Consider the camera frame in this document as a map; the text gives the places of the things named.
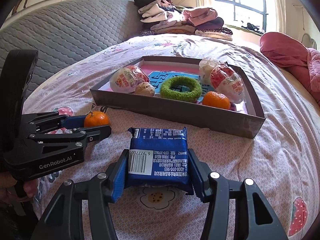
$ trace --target pink quilted blanket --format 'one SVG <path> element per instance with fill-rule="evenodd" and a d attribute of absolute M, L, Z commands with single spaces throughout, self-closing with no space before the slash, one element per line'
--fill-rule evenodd
<path fill-rule="evenodd" d="M 278 67 L 287 68 L 320 105 L 319 51 L 306 48 L 299 41 L 275 32 L 262 35 L 260 51 Z"/>

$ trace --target purple folded cloth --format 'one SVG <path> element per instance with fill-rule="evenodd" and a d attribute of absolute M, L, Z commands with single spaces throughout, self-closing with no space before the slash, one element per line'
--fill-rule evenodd
<path fill-rule="evenodd" d="M 199 31 L 203 31 L 203 30 L 214 30 L 214 29 L 220 29 L 222 28 L 222 26 L 224 25 L 224 21 L 222 18 L 217 17 L 215 20 L 206 22 L 206 23 L 202 23 L 200 25 L 198 25 L 196 28 Z"/>

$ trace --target barcode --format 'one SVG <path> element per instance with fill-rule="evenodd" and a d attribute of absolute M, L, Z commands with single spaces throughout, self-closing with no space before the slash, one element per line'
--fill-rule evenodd
<path fill-rule="evenodd" d="M 128 173 L 151 175 L 153 151 L 129 150 Z"/>

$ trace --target green ring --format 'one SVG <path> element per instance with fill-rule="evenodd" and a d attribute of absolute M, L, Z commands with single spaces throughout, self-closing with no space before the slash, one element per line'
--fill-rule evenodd
<path fill-rule="evenodd" d="M 171 90 L 175 86 L 186 86 L 190 88 L 190 92 L 182 93 Z M 201 86 L 194 78 L 184 76 L 172 77 L 162 83 L 160 95 L 162 98 L 194 103 L 201 96 Z"/>

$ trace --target metal bolt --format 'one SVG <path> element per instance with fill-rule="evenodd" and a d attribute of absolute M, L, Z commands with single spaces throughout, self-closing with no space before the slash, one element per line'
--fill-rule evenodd
<path fill-rule="evenodd" d="M 67 180 L 65 180 L 65 181 L 63 182 L 63 185 L 69 186 L 69 185 L 71 185 L 71 183 L 72 183 L 72 180 L 71 180 L 71 179 L 67 179 Z"/>
<path fill-rule="evenodd" d="M 253 181 L 253 179 L 245 179 L 245 181 L 244 181 L 247 185 L 249 185 L 249 186 L 251 186 L 251 185 L 253 185 L 254 184 L 254 181 Z"/>
<path fill-rule="evenodd" d="M 218 179 L 220 177 L 220 174 L 217 172 L 211 172 L 210 177 L 213 179 Z"/>
<path fill-rule="evenodd" d="M 104 172 L 101 172 L 98 174 L 98 179 L 105 179 L 107 177 L 107 175 Z"/>

